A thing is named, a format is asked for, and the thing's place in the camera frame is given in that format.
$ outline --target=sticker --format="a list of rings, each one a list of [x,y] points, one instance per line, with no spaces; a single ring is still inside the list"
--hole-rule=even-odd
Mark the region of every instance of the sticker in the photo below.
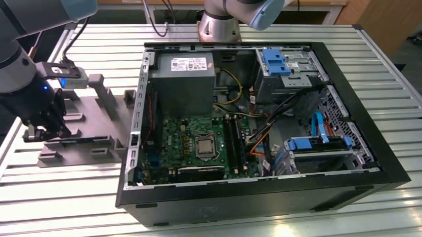
[[[171,71],[206,71],[206,58],[174,58],[171,60]]]
[[[263,160],[263,167],[267,169],[267,171],[270,171],[271,165],[266,159]]]
[[[298,68],[300,67],[300,65],[297,63],[288,63],[288,66],[290,68]]]
[[[251,104],[257,104],[257,97],[251,95]]]

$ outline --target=aluminum table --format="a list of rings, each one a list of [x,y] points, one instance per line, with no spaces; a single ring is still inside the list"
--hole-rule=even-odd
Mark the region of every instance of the aluminum table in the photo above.
[[[114,207],[121,164],[38,168],[43,143],[23,142],[16,120],[0,149],[0,236],[422,236],[422,98],[366,32],[338,25],[273,26],[265,32],[242,26],[241,32],[243,41],[326,43],[412,182],[337,211],[146,228]],[[51,61],[74,33],[64,31]],[[89,25],[68,57],[123,94],[137,87],[151,41],[198,41],[197,26],[173,26],[161,38],[149,25]]]

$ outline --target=red cable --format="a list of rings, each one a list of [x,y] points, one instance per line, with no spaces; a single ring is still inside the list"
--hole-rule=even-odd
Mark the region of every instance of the red cable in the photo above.
[[[150,130],[149,130],[149,134],[146,136],[145,142],[143,142],[143,146],[147,143],[151,131],[153,131],[153,99],[151,99],[151,95],[149,95],[149,100],[150,100]]]

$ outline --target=black cable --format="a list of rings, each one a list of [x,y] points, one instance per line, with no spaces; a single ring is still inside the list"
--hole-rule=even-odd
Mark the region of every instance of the black cable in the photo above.
[[[169,4],[170,4],[170,7],[169,7],[169,4],[166,3],[165,0],[162,0],[162,2],[165,3],[166,5],[166,8],[169,9],[170,13],[171,13],[171,17],[173,17],[173,23],[177,24],[177,17],[175,17],[175,12],[173,10],[173,4],[171,4],[171,1],[169,0]]]
[[[173,15],[173,18],[174,18],[174,23],[177,24],[177,17],[175,17],[175,11],[174,11],[174,9],[173,9],[173,4],[171,4],[171,1],[170,0],[167,0],[169,1],[169,5],[170,5],[170,8],[171,8],[171,15]]]
[[[166,26],[166,32],[165,32],[165,34],[162,35],[162,34],[159,33],[158,29],[157,29],[157,26],[155,26],[155,24],[154,24],[154,21],[153,21],[151,15],[150,15],[150,8],[149,8],[149,2],[147,2],[147,0],[145,0],[145,6],[146,6],[146,12],[147,12],[149,19],[150,19],[150,21],[151,21],[151,25],[153,25],[154,31],[157,32],[158,36],[166,37],[166,36],[167,36],[167,33],[169,33],[169,27]]]
[[[169,33],[169,29],[166,28],[165,34],[162,35],[162,34],[159,33],[158,29],[157,29],[157,26],[155,26],[155,24],[154,24],[151,18],[150,18],[150,20],[151,20],[151,25],[153,25],[154,31],[157,32],[158,36],[166,37],[166,36],[167,36],[167,33]]]
[[[82,35],[82,33],[85,32],[86,28],[87,28],[87,25],[89,25],[89,22],[90,22],[90,17],[86,18],[86,21],[85,21],[85,24],[77,34],[77,36],[74,37],[74,39],[71,40],[71,42],[68,43],[67,47],[64,48],[64,51],[63,51],[63,60],[67,60],[67,52],[70,50],[70,48],[73,47],[74,43],[77,42],[79,36]]]

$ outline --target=barcode label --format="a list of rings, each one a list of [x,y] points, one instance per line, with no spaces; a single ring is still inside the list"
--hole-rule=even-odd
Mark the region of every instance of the barcode label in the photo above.
[[[174,58],[171,60],[171,71],[206,71],[206,58]]]

